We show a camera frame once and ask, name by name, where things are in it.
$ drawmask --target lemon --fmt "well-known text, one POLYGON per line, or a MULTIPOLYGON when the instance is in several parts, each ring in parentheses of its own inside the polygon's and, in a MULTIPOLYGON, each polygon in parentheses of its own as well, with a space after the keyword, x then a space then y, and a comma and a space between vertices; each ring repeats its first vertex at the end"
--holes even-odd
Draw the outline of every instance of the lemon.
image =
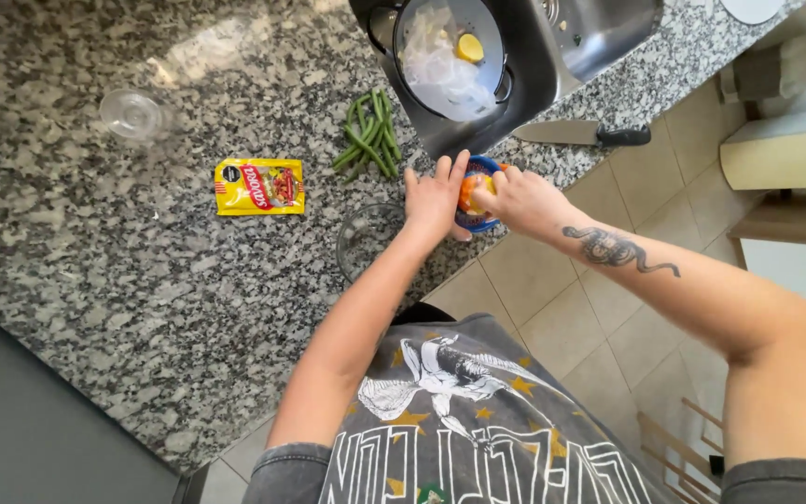
POLYGON ((481 46, 481 41, 471 33, 459 37, 459 42, 456 43, 456 57, 464 59, 468 63, 477 63, 484 59, 484 48, 481 46))

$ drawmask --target graphic t-shirt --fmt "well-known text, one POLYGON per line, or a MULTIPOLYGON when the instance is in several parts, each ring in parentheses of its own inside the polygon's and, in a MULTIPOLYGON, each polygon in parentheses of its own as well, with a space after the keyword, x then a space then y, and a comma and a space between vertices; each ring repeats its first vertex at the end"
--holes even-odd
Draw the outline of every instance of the graphic t-shirt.
POLYGON ((327 469, 284 482, 301 503, 673 501, 490 315, 391 327, 319 448, 327 469))

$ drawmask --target tattoo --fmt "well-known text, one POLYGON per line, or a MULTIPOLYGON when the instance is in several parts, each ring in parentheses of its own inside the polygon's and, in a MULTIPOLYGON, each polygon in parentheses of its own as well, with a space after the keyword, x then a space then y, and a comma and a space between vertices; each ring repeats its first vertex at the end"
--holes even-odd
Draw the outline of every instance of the tattoo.
POLYGON ((583 244, 580 252, 594 265, 626 266, 636 259, 636 269, 640 273, 652 273, 655 270, 670 268, 674 276, 680 278, 680 269, 671 263, 646 266, 646 250, 614 231, 599 228, 578 230, 568 226, 562 229, 562 234, 569 238, 578 238, 583 244))

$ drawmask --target knife handle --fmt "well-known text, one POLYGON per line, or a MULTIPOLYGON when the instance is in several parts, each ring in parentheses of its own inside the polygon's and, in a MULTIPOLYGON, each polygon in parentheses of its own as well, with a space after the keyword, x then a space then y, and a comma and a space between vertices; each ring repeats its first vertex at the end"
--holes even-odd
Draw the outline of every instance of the knife handle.
POLYGON ((597 146, 603 149, 608 147, 636 147, 652 141, 652 130, 648 126, 642 129, 618 129, 605 131, 605 125, 599 125, 596 132, 597 146))

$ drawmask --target clear plastic cup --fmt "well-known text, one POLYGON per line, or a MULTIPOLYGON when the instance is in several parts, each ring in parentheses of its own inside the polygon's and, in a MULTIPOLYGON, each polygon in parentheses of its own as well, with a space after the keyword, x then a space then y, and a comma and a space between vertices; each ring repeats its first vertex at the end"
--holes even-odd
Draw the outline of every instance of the clear plastic cup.
POLYGON ((151 138, 162 130, 165 122, 160 105, 139 90, 109 92, 101 100, 98 113, 108 129, 133 140, 151 138))

